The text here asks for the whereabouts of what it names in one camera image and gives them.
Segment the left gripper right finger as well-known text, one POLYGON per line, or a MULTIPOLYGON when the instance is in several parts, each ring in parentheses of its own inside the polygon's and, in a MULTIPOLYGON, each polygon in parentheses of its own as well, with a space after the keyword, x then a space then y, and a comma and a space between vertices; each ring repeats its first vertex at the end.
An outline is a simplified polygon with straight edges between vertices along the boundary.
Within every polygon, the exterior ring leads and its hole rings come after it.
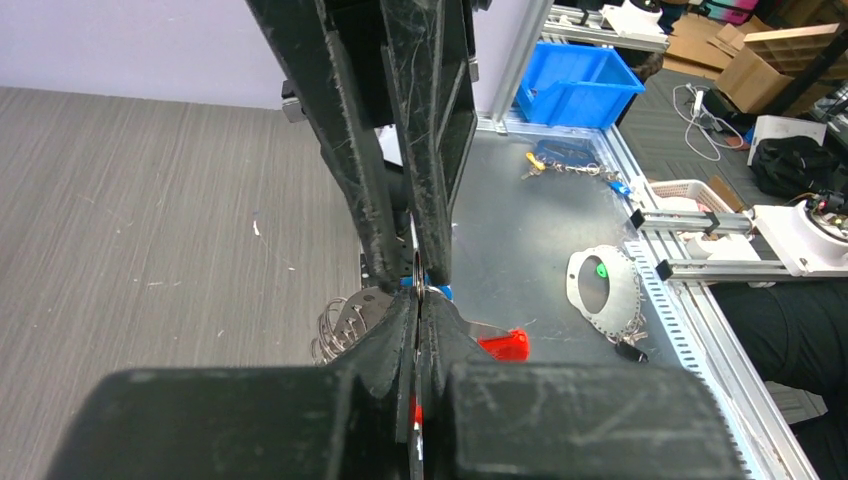
POLYGON ((681 368, 509 363, 421 303, 428 479, 741 479, 717 402, 681 368))

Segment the silver split keyring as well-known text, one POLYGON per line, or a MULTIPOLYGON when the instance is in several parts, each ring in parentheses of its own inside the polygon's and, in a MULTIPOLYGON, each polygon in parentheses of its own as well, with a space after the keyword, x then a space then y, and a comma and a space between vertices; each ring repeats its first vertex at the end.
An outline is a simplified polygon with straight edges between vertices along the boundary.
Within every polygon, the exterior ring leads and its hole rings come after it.
POLYGON ((422 256, 419 250, 416 250, 413 255, 412 285, 416 293, 416 298, 421 303, 425 298, 427 282, 422 256))

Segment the key with blue tag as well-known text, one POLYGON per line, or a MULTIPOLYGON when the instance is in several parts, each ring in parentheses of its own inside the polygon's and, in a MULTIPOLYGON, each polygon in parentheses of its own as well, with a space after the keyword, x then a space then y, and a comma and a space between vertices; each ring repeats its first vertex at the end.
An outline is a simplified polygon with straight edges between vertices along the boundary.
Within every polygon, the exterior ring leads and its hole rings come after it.
MULTIPOLYGON (((454 300, 454 294, 453 294, 452 288, 451 288, 451 286, 450 286, 449 284, 440 284, 440 285, 436 285, 436 284, 434 284, 434 283, 430 280, 430 277, 429 277, 429 275, 428 275, 427 273, 426 273, 426 282, 427 282, 426 291, 433 291, 433 292, 436 292, 436 293, 438 293, 438 294, 442 295, 442 296, 443 296, 445 299, 447 299, 448 301, 453 301, 453 300, 454 300)), ((400 281, 399 281, 399 286, 400 286, 401 288, 409 288, 409 289, 411 289, 411 290, 412 290, 412 292, 413 292, 413 293, 415 294, 415 296, 416 296, 416 293, 415 293, 414 287, 413 287, 413 285, 412 285, 412 273, 411 273, 410 275, 408 275, 408 276, 404 276, 404 277, 402 277, 402 278, 400 279, 400 281)))

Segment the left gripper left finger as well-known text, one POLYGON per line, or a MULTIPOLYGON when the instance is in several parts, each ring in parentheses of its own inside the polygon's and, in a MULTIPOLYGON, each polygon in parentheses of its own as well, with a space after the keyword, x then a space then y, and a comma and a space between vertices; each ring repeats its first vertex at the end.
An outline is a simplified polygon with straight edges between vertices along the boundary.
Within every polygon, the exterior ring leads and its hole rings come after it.
POLYGON ((51 479, 408 479, 414 322, 395 293, 327 365, 139 368, 104 377, 51 479))

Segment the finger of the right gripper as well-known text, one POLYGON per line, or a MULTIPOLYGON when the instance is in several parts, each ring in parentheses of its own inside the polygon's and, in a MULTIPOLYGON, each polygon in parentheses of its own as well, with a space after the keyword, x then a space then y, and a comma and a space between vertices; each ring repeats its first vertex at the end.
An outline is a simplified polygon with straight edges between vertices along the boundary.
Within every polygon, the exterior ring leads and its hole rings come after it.
POLYGON ((451 214, 477 115, 469 1, 383 1, 381 48, 425 273, 451 279, 451 214))
POLYGON ((344 194, 372 280, 382 289, 396 288, 400 254, 382 150, 327 3, 251 1, 248 6, 344 194))

